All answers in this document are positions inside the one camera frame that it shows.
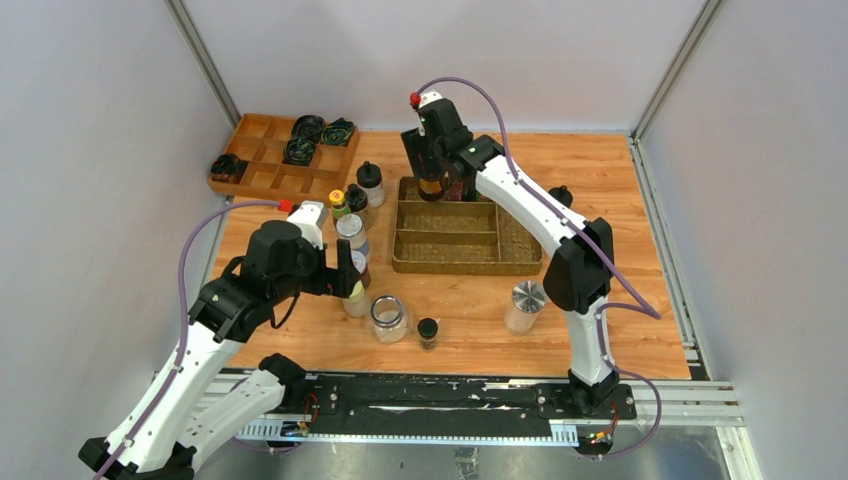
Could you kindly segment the tall black cap oil bottle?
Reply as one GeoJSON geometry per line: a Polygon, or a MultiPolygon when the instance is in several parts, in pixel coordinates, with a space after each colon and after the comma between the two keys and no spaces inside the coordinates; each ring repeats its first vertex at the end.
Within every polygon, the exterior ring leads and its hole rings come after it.
{"type": "Polygon", "coordinates": [[[455,180],[451,183],[445,194],[447,201],[465,201],[467,198],[467,189],[465,181],[455,180]]]}

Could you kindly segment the yellow cap chili sauce bottle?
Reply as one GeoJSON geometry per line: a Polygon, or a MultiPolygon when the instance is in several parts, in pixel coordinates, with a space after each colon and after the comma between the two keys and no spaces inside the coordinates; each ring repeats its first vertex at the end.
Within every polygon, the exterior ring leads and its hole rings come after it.
{"type": "Polygon", "coordinates": [[[464,202],[487,202],[488,199],[480,194],[475,188],[467,188],[463,191],[461,199],[464,202]]]}

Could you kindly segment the red cap sauce bottle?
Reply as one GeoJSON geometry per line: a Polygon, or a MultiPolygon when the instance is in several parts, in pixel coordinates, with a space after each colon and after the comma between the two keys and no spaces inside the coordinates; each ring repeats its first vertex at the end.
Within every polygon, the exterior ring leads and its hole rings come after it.
{"type": "Polygon", "coordinates": [[[427,202],[436,202],[445,195],[445,175],[423,176],[417,180],[419,197],[427,202]]]}

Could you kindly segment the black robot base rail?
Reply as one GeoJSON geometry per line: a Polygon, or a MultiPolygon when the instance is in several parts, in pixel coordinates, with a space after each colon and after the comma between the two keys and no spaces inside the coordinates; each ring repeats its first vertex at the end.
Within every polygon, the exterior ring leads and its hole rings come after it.
{"type": "Polygon", "coordinates": [[[610,450],[636,419],[626,384],[594,402],[562,379],[312,373],[296,396],[237,432],[273,447],[307,442],[610,450]]]}

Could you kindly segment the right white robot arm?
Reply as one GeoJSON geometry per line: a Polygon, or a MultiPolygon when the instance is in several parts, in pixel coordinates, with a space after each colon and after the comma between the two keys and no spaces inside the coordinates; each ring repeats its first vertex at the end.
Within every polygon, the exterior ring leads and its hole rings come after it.
{"type": "Polygon", "coordinates": [[[505,143],[475,136],[451,100],[436,92],[414,93],[410,104],[419,124],[400,138],[420,196],[438,200],[450,181],[460,181],[511,215],[549,256],[542,286],[567,322],[571,403],[584,417],[598,416],[619,383],[601,311],[614,267],[610,224],[587,220],[544,190],[513,160],[505,143]]]}

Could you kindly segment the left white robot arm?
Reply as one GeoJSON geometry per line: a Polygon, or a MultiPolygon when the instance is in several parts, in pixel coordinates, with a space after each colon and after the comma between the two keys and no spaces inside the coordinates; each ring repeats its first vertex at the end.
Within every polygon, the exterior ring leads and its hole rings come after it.
{"type": "Polygon", "coordinates": [[[90,438],[78,457],[98,479],[191,479],[224,443],[257,416],[298,411],[305,371],[281,354],[266,357],[239,386],[200,413],[197,403],[224,365],[275,307],[303,294],[345,298],[359,279],[347,240],[326,264],[319,228],[272,220],[251,235],[246,252],[204,285],[186,313],[175,349],[148,391],[109,435],[90,438]]]}

